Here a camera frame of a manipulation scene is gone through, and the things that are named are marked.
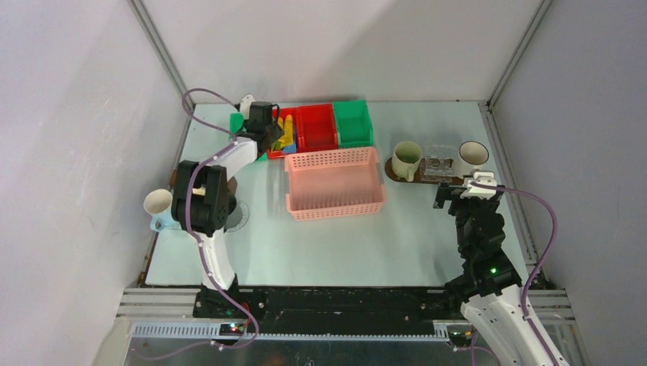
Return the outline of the cream mug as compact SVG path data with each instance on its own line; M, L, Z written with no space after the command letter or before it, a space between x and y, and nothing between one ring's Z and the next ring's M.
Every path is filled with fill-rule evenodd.
M205 196L206 195L206 189L205 189L205 187L193 188L192 193L193 193L193 195Z

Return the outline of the light green mug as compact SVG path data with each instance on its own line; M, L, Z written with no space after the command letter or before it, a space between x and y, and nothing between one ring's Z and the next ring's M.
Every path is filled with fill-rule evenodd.
M398 143L391 157L391 168L397 177L412 182L423 158L422 148L415 142Z

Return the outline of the clear textured toothbrush holder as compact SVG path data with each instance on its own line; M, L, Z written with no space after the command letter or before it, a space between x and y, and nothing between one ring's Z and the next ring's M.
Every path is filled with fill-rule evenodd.
M427 146L420 163L420 179L432 183L451 182L455 155L456 149L452 146Z

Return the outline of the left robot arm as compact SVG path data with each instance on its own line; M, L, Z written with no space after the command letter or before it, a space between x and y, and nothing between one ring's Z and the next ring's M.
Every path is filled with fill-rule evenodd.
M240 295L229 289L237 276L224 243L230 216L228 182L284 135L278 124L280 112L277 104L254 101L248 118L223 149L200 162L182 160L176 169L172 217L196 240L204 271L202 284L217 291L211 306L222 317L235 316L241 308Z

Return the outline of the white mug dark rim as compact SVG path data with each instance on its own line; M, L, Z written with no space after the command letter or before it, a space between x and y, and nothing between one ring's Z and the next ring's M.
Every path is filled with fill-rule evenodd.
M472 175L474 170L480 169L490 158L488 148L477 141L466 141L458 149L454 161L454 171L459 177Z

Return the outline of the black mug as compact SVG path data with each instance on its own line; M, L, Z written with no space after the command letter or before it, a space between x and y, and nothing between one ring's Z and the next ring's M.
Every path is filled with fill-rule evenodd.
M243 220L243 211L239 207L238 200L234 194L228 194L228 216L224 225L224 230L233 230Z

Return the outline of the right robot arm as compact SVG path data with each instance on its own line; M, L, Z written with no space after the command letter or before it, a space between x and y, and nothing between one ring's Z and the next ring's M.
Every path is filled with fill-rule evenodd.
M502 249L504 218L497 212L503 186L468 179L442 183L437 209L449 202L463 272L444 286L443 306L466 318L505 365L566 365L528 299L526 286Z

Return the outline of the brown wooden toothbrush holder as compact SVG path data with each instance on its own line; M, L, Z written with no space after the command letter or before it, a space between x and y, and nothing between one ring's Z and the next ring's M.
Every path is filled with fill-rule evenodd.
M175 187L175 181L176 181L176 176L177 176L177 170L173 169L171 177L169 179L169 187L174 188ZM228 190L231 194L236 194L237 192L237 187L238 187L238 182L236 178L232 178L228 181L227 183Z

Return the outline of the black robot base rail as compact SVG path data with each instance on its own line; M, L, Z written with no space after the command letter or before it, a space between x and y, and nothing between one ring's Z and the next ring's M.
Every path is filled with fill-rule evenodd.
M434 321L461 319L466 294L442 287L238 286L229 298L200 288L193 316L248 320L262 334L431 336Z

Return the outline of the white mug blue handle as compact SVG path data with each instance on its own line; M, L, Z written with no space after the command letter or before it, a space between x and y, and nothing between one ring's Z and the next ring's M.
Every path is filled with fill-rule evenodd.
M177 230L180 225L172 218L172 192L166 189L151 191L144 199L143 209L151 216L150 229L161 233L163 230Z

